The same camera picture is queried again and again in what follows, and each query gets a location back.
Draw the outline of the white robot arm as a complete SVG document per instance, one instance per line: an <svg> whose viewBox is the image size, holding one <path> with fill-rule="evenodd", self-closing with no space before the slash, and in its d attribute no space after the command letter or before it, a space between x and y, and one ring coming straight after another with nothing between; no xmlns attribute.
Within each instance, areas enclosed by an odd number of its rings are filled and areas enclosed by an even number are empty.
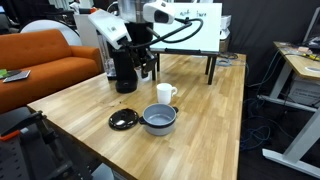
<svg viewBox="0 0 320 180"><path fill-rule="evenodd" d="M150 52L151 45L186 41L204 24L199 18L176 17L174 6L164 0L117 0L116 4L117 15L97 10L88 19L114 50L125 50L133 67L141 68L142 77L153 71L157 62L157 56ZM155 23L171 25L174 22L182 26L164 35L153 30Z"/></svg>

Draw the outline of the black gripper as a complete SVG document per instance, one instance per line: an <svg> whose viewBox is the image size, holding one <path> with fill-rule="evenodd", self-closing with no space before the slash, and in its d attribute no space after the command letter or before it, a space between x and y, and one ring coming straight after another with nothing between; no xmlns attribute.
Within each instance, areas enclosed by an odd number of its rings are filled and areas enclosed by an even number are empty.
<svg viewBox="0 0 320 180"><path fill-rule="evenodd" d="M147 78L148 73L155 69L158 56L152 53L148 47L136 48L132 43L129 44L128 49L134 68L141 70L142 78Z"/></svg>

